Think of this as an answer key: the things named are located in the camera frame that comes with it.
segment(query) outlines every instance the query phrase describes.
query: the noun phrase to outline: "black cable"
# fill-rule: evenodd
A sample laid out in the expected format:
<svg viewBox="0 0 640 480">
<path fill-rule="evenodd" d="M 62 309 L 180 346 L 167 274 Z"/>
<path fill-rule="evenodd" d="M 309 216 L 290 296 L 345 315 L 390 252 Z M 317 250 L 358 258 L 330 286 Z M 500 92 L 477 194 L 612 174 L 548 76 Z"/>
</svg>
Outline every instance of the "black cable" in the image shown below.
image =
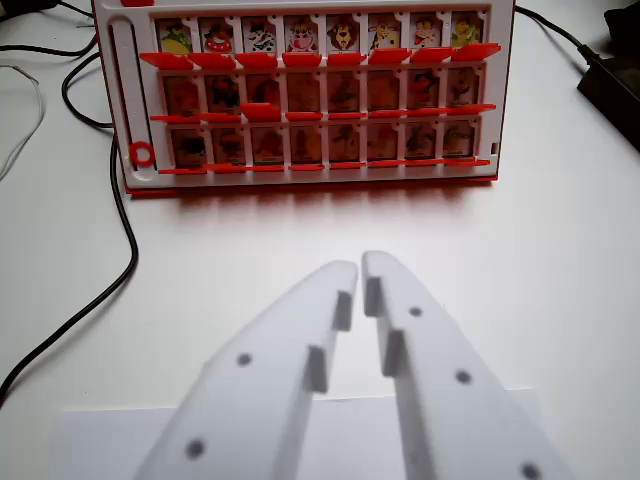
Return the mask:
<svg viewBox="0 0 640 480">
<path fill-rule="evenodd" d="M 94 35 L 89 44 L 77 51 L 56 50 L 55 48 L 37 47 L 35 45 L 0 45 L 0 52 L 21 51 L 45 53 L 47 55 L 57 55 L 59 57 L 84 57 L 98 43 L 98 36 Z"/>
<path fill-rule="evenodd" d="M 560 28 L 555 23 L 551 23 L 549 20 L 544 18 L 539 13 L 536 13 L 536 12 L 534 12 L 532 10 L 529 10 L 528 8 L 520 7 L 519 5 L 515 6 L 515 11 L 518 12 L 518 13 L 521 13 L 523 15 L 526 15 L 529 18 L 534 19 L 536 22 L 540 22 L 545 27 L 553 30 L 556 33 L 559 33 L 564 38 L 569 40 L 571 43 L 573 43 L 578 48 L 578 52 L 580 53 L 580 55 L 582 55 L 584 57 L 584 59 L 587 61 L 587 63 L 589 65 L 593 64 L 594 62 L 598 62 L 599 60 L 601 60 L 600 56 L 597 53 L 595 53 L 593 50 L 591 50 L 587 45 L 585 45 L 584 43 L 581 43 L 576 37 L 571 35 L 565 29 Z"/>
<path fill-rule="evenodd" d="M 70 10 L 78 12 L 78 13 L 80 13 L 82 15 L 86 15 L 87 17 L 93 18 L 93 13 L 89 13 L 89 12 L 85 12 L 84 10 L 80 10 L 78 7 L 70 5 L 67 2 L 58 2 L 58 5 L 60 5 L 61 7 L 67 7 Z"/>
<path fill-rule="evenodd" d="M 73 80 L 73 78 L 84 67 L 89 65 L 91 62 L 93 62 L 99 56 L 100 56 L 99 52 L 96 52 L 93 55 L 89 55 L 78 66 L 76 66 L 76 68 L 71 70 L 71 73 L 69 73 L 69 75 L 67 75 L 66 78 L 64 79 L 64 81 L 62 82 L 62 100 L 64 101 L 64 103 L 67 106 L 67 108 L 69 110 L 71 110 L 71 113 L 73 113 L 74 117 L 76 117 L 81 122 L 86 123 L 90 127 L 93 127 L 93 128 L 113 128 L 113 123 L 111 123 L 111 122 L 98 122 L 97 120 L 94 120 L 93 118 L 89 118 L 86 115 L 84 115 L 83 113 L 80 113 L 78 111 L 78 109 L 76 107 L 74 107 L 73 104 L 71 103 L 71 101 L 69 100 L 69 83 L 71 82 L 71 80 Z"/>
<path fill-rule="evenodd" d="M 65 85 L 67 85 L 69 80 L 71 80 L 81 69 L 82 67 L 89 64 L 94 58 L 97 58 L 97 54 L 92 55 L 87 60 L 83 61 L 81 67 L 76 67 L 70 74 L 65 78 Z M 63 95 L 66 97 L 66 91 L 63 88 Z M 73 108 L 70 103 L 67 103 L 67 106 Z M 106 126 L 110 126 L 110 123 L 103 123 L 93 120 L 85 115 L 80 114 L 75 108 L 73 108 L 74 112 L 77 112 L 78 115 L 74 113 L 80 120 L 87 123 L 87 125 L 94 128 L 107 128 Z M 98 305 L 100 305 L 104 300 L 106 300 L 113 292 L 115 292 L 118 287 L 120 287 L 128 278 L 133 274 L 136 266 L 138 265 L 139 259 L 139 251 L 138 251 L 138 243 L 136 242 L 136 237 L 133 233 L 133 229 L 131 228 L 131 224 L 129 223 L 129 219 L 127 217 L 127 212 L 124 209 L 124 204 L 122 202 L 122 197 L 120 196 L 120 190 L 118 188 L 118 177 L 117 177 L 117 155 L 118 155 L 118 144 L 116 140 L 116 136 L 113 136 L 113 141 L 111 143 L 111 152 L 110 152 L 110 180 L 111 180 L 111 192 L 113 193 L 113 199 L 116 203 L 116 208 L 118 209 L 118 215 L 120 216 L 120 221 L 122 222 L 122 226 L 127 235 L 127 240 L 129 240 L 129 245 L 131 247 L 131 259 L 129 260 L 129 264 L 124 269 L 124 271 L 120 274 L 120 276 L 109 285 L 100 295 L 98 295 L 95 299 L 93 299 L 87 306 L 85 306 L 82 310 L 76 313 L 73 317 L 67 320 L 60 328 L 58 328 L 55 332 L 53 332 L 45 341 L 43 341 L 40 345 L 34 348 L 28 355 L 26 355 L 20 362 L 9 372 L 9 375 L 4 379 L 2 385 L 0 385 L 0 408 L 5 403 L 7 397 L 9 396 L 11 385 L 15 382 L 18 376 L 24 371 L 27 366 L 33 362 L 38 356 L 44 353 L 49 347 L 51 347 L 56 341 L 58 341 L 69 329 L 71 329 L 75 324 L 77 324 L 82 318 L 84 318 L 89 312 L 95 309 Z"/>
</svg>

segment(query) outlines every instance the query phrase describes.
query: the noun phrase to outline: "gray screw hole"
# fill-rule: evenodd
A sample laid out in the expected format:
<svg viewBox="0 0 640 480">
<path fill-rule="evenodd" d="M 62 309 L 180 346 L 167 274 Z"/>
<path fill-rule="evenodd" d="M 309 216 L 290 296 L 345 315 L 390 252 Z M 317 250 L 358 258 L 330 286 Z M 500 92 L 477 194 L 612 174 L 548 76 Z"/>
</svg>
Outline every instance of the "gray screw hole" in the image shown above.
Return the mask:
<svg viewBox="0 0 640 480">
<path fill-rule="evenodd" d="M 204 442 L 199 438 L 194 438 L 187 444 L 186 453 L 190 460 L 195 460 L 204 453 Z"/>
<path fill-rule="evenodd" d="M 471 383 L 471 375 L 469 375 L 469 372 L 466 370 L 458 370 L 456 372 L 456 380 L 462 384 L 468 385 Z"/>
<path fill-rule="evenodd" d="M 529 480 L 538 480 L 542 478 L 540 470 L 533 463 L 525 463 L 522 466 L 522 476 Z"/>
<path fill-rule="evenodd" d="M 247 365 L 249 365 L 251 363 L 251 360 L 251 355 L 249 355 L 248 353 L 242 353 L 238 355 L 238 365 L 240 365 L 241 367 L 246 367 Z"/>
</svg>

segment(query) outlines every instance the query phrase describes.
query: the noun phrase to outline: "guess who game board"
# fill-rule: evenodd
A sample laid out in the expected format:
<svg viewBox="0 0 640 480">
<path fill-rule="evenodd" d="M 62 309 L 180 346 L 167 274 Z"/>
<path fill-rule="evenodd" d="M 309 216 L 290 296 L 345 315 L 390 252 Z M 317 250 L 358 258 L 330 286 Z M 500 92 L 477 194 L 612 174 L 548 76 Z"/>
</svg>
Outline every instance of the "guess who game board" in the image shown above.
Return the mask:
<svg viewBox="0 0 640 480">
<path fill-rule="evenodd" d="M 95 0 L 128 191 L 495 180 L 513 1 Z"/>
</svg>

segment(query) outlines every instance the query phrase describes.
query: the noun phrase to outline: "white surface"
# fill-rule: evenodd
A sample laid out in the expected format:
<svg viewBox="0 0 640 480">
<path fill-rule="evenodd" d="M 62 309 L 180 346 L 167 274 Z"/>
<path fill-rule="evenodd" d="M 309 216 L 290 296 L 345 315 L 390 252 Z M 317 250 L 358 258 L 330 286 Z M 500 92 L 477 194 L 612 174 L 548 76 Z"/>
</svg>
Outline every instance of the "white surface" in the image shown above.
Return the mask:
<svg viewBox="0 0 640 480">
<path fill-rule="evenodd" d="M 358 267 L 319 268 L 203 367 L 137 480 L 294 480 L 314 392 L 326 393 L 338 330 L 348 331 Z M 195 461 L 184 446 L 205 451 Z"/>
<path fill-rule="evenodd" d="M 394 380 L 407 480 L 510 480 L 526 467 L 573 478 L 411 270 L 386 252 L 366 252 L 362 284 L 382 371 Z"/>
<path fill-rule="evenodd" d="M 599 45 L 602 12 L 623 3 L 522 5 Z M 14 19 L 0 25 L 0 42 L 79 48 L 91 33 L 74 28 L 78 18 L 56 8 Z M 206 359 L 299 278 L 382 249 L 416 273 L 503 384 L 535 387 L 576 478 L 635 480 L 640 154 L 576 91 L 580 74 L 534 22 L 517 16 L 513 42 L 491 187 L 126 200 L 140 266 L 0 410 L 0 478 L 46 478 L 62 410 L 176 406 Z M 4 377 L 120 274 L 129 249 L 109 188 L 110 137 L 60 98 L 78 62 L 0 58 L 38 78 L 47 102 L 0 186 Z M 74 84 L 71 98 L 109 118 L 100 74 Z M 0 72 L 0 106 L 12 112 L 0 130 L 6 153 L 36 118 L 31 85 Z M 375 322 L 358 312 L 338 341 L 330 396 L 392 391 Z"/>
<path fill-rule="evenodd" d="M 533 390 L 514 400 L 542 426 Z M 69 411 L 56 420 L 51 480 L 133 478 L 172 408 Z M 297 480 L 404 478 L 395 397 L 314 401 Z"/>
</svg>

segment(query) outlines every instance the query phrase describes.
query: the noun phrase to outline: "red plastic tile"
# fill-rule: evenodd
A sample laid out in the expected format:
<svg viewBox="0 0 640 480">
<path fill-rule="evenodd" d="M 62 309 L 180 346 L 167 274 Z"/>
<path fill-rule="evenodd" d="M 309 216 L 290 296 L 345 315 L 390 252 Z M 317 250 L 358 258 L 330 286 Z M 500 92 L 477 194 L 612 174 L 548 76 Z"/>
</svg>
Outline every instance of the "red plastic tile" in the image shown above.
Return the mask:
<svg viewBox="0 0 640 480">
<path fill-rule="evenodd" d="M 141 53 L 140 58 L 160 70 L 193 70 L 193 62 L 186 55 L 173 53 Z"/>
<path fill-rule="evenodd" d="M 266 52 L 237 53 L 236 60 L 245 68 L 274 68 L 278 66 L 276 56 Z"/>
<path fill-rule="evenodd" d="M 284 116 L 292 122 L 322 120 L 322 114 L 318 112 L 289 112 Z"/>
<path fill-rule="evenodd" d="M 490 103 L 482 105 L 459 105 L 449 108 L 449 115 L 478 115 L 488 110 L 495 110 L 496 106 Z"/>
<path fill-rule="evenodd" d="M 411 56 L 411 63 L 433 63 L 442 62 L 453 53 L 453 47 L 425 47 Z"/>
<path fill-rule="evenodd" d="M 196 117 L 209 123 L 240 123 L 242 121 L 240 115 L 231 115 L 229 113 L 201 113 Z"/>
<path fill-rule="evenodd" d="M 327 65 L 330 67 L 360 65 L 366 57 L 366 55 L 358 52 L 330 53 L 327 58 Z"/>
<path fill-rule="evenodd" d="M 499 52 L 501 49 L 502 47 L 497 43 L 470 43 L 453 52 L 451 55 L 451 61 L 479 61 Z"/>
<path fill-rule="evenodd" d="M 187 57 L 202 68 L 236 68 L 233 57 L 222 53 L 190 53 Z"/>
<path fill-rule="evenodd" d="M 322 55 L 310 52 L 288 52 L 282 54 L 282 61 L 287 67 L 317 67 Z"/>
<path fill-rule="evenodd" d="M 409 55 L 411 55 L 411 52 L 406 48 L 376 48 L 369 55 L 369 65 L 402 63 Z"/>
<path fill-rule="evenodd" d="M 241 103 L 240 110 L 253 122 L 279 122 L 280 107 L 270 103 Z"/>
<path fill-rule="evenodd" d="M 153 115 L 150 118 L 151 120 L 156 122 L 165 122 L 172 125 L 200 123 L 200 120 L 198 119 L 197 116 L 183 117 L 182 115 Z"/>
</svg>

